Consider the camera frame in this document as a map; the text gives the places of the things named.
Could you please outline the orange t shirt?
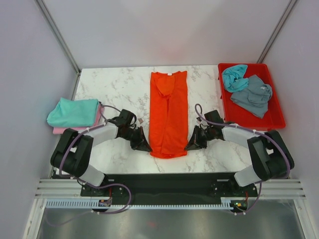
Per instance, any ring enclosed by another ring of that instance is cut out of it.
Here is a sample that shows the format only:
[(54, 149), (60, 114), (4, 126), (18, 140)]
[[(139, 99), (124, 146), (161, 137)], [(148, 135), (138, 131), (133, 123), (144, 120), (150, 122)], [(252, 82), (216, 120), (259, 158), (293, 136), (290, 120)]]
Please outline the orange t shirt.
[(150, 80), (151, 156), (170, 159), (186, 156), (188, 143), (187, 71), (152, 72)]

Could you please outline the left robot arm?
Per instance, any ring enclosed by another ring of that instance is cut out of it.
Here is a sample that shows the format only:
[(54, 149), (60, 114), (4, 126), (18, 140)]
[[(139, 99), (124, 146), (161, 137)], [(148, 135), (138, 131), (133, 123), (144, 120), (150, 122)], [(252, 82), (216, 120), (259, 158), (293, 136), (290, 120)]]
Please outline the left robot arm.
[(129, 141), (132, 150), (152, 152), (143, 127), (137, 125), (137, 116), (123, 109), (118, 116), (81, 132), (67, 128), (51, 156), (50, 164), (59, 173), (66, 172), (67, 176), (92, 186), (97, 195), (104, 196), (109, 192), (109, 183), (105, 181), (103, 172), (90, 165), (91, 151), (94, 146), (116, 138)]

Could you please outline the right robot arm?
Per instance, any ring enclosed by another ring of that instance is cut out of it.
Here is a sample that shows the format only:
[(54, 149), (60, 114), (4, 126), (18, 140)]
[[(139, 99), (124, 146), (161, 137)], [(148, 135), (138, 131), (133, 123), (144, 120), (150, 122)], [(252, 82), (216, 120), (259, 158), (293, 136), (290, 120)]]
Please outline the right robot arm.
[(197, 122), (185, 147), (186, 151), (205, 149), (207, 142), (214, 139), (233, 142), (249, 150), (251, 165), (236, 172), (228, 183), (228, 190), (234, 196), (240, 196), (250, 184), (287, 178), (295, 166), (276, 130), (260, 132), (233, 122), (224, 122), (217, 110), (199, 114)]

